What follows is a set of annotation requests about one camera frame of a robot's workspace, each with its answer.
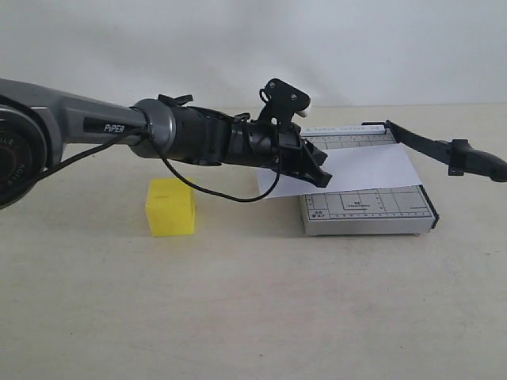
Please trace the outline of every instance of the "white backdrop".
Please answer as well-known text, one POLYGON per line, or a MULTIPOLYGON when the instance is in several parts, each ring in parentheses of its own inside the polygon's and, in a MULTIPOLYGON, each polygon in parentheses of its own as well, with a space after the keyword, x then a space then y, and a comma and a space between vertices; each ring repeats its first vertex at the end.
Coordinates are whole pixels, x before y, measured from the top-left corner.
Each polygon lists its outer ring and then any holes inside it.
POLYGON ((0 0, 0 76, 130 105, 507 102, 505 0, 0 0))

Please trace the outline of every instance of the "black handle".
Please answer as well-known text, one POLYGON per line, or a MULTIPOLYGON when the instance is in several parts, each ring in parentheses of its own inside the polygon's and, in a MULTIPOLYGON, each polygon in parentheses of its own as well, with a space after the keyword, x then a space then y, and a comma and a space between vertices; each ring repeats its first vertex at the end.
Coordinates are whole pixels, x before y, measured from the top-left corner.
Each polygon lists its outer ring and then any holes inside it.
POLYGON ((472 148, 468 140, 452 140, 449 153, 450 176, 472 173, 489 177, 494 182, 507 182, 507 162, 491 153, 472 148))

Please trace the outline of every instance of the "yellow foam block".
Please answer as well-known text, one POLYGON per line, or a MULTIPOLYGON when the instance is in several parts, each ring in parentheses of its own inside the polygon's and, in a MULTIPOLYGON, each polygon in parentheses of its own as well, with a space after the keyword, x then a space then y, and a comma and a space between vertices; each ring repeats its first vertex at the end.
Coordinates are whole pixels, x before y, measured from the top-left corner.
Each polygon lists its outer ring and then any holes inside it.
POLYGON ((196 224, 193 189, 177 178, 152 180, 146 214, 154 237, 193 234, 196 224))

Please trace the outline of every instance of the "table surface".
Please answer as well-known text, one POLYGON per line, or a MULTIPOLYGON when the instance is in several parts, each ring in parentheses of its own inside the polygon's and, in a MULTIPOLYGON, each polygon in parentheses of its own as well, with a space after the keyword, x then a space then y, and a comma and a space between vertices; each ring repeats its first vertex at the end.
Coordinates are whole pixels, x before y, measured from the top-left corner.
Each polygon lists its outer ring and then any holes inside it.
MULTIPOLYGON (((386 119, 507 158, 507 105, 300 125, 386 119)), ((170 173, 125 146, 44 180, 0 219, 2 379, 505 378, 507 185, 407 153, 441 216, 419 237, 304 237, 295 198, 198 193, 196 233, 153 238, 147 187, 170 173)), ((177 167, 257 195, 253 169, 177 167)))

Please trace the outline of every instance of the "sheet of paper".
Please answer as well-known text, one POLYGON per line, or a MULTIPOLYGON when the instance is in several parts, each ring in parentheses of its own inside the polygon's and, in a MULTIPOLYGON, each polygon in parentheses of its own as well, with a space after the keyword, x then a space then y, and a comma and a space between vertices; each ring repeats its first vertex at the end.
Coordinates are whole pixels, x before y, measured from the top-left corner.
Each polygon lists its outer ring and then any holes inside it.
MULTIPOLYGON (((324 192, 347 192, 370 188, 402 188, 421 180, 401 144, 359 146, 324 150, 328 158, 322 169, 333 174, 326 188, 295 178, 281 176, 267 198, 301 196, 324 192)), ((266 192, 276 178, 269 169, 257 169, 259 190, 266 192)))

